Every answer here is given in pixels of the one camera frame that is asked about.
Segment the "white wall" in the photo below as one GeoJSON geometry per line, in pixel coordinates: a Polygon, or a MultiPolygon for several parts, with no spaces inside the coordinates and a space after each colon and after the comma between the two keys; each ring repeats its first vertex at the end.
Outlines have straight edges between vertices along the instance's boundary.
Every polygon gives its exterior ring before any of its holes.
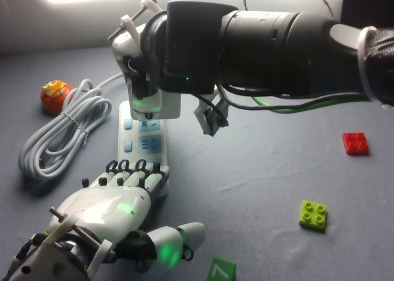
{"type": "MultiPolygon", "coordinates": [[[[170,0],[158,0],[165,8],[170,0]]],[[[231,4],[243,0],[194,0],[231,4]]],[[[101,0],[52,4],[46,0],[0,0],[0,54],[75,47],[109,46],[107,41],[124,14],[140,9],[140,0],[101,0]]],[[[328,0],[337,19],[342,0],[328,0]]],[[[311,12],[329,16],[321,0],[247,0],[249,10],[311,12]]],[[[145,23],[144,14],[136,24],[145,23]]]]}

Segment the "yellow top of orange toy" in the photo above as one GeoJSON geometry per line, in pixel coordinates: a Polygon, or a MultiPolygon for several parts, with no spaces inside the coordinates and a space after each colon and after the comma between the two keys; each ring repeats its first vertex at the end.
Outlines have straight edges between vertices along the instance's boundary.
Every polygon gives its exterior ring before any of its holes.
{"type": "Polygon", "coordinates": [[[60,81],[59,79],[49,82],[47,85],[42,87],[42,90],[49,97],[56,97],[62,95],[65,91],[66,83],[60,81]]]}

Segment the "red lego block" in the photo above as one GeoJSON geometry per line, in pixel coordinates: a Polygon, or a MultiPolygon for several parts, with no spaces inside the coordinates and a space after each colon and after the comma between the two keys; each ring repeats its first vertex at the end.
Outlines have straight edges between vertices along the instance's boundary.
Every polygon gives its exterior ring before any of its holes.
{"type": "Polygon", "coordinates": [[[344,133],[342,141],[348,155],[369,155],[369,147],[364,133],[344,133]]]}

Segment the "gray table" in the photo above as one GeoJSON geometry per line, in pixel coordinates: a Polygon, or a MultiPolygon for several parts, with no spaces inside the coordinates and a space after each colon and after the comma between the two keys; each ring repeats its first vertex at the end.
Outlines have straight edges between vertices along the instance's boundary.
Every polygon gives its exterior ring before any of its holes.
{"type": "MultiPolygon", "coordinates": [[[[64,176],[46,193],[23,181],[18,152],[50,117],[41,86],[63,79],[95,84],[118,72],[110,49],[58,51],[0,59],[0,272],[59,206],[117,156],[121,80],[105,88],[114,109],[89,134],[64,176]]],[[[230,109],[230,127],[204,136],[184,96],[182,116],[167,123],[171,192],[152,228],[201,221],[205,244],[192,262],[160,279],[138,276],[134,264],[103,265],[95,280],[205,280],[214,256],[237,263],[237,280],[391,280],[394,222],[392,112],[369,103],[277,115],[230,109]],[[370,157],[345,154],[343,132],[363,131],[370,157]],[[298,225],[303,199],[328,206],[325,234],[298,225]]]]}

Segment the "lime green toy brick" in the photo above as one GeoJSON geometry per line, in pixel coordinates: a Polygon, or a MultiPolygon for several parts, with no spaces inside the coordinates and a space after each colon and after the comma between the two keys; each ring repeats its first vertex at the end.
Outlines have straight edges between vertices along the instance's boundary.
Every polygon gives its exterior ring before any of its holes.
{"type": "Polygon", "coordinates": [[[300,225],[302,227],[324,232],[326,228],[326,205],[311,201],[302,201],[300,225]]]}
{"type": "Polygon", "coordinates": [[[235,279],[235,270],[235,263],[221,258],[214,258],[206,281],[233,281],[235,279]]]}

